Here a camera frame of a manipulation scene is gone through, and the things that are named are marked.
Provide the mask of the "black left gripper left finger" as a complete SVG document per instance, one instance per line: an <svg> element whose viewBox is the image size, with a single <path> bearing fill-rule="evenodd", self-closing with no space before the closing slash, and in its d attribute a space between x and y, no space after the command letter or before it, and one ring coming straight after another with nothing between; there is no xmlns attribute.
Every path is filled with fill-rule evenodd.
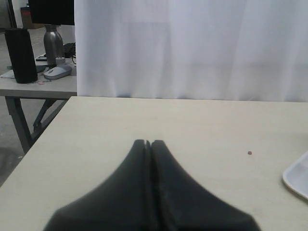
<svg viewBox="0 0 308 231"><path fill-rule="evenodd" d="M58 209L46 231L157 231L150 143L134 141L119 167L98 187Z"/></svg>

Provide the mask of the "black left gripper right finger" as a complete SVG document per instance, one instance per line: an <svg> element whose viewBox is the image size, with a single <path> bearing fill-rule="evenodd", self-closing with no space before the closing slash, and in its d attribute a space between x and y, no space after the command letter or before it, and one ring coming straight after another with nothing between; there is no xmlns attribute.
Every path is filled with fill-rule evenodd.
<svg viewBox="0 0 308 231"><path fill-rule="evenodd" d="M154 194L162 231L258 231L254 218L203 188L163 141L151 145Z"/></svg>

